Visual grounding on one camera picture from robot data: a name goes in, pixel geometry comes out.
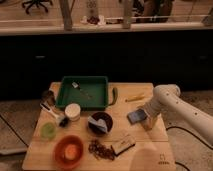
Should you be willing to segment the tan wooden gripper body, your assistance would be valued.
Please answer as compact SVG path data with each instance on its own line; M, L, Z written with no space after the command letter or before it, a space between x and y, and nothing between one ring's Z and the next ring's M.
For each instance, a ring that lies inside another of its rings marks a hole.
M141 125L146 131L152 130L158 120L160 112L146 108L142 108L142 110L145 113L146 118L141 121Z

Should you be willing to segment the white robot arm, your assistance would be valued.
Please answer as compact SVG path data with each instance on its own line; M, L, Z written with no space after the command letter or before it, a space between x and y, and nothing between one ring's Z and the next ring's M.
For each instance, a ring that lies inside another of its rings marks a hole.
M142 106L145 115L142 121L143 127L146 130L152 129L162 108L167 107L179 114L209 144L213 145L213 116L183 101L180 93L180 88L175 84L156 86L152 98Z

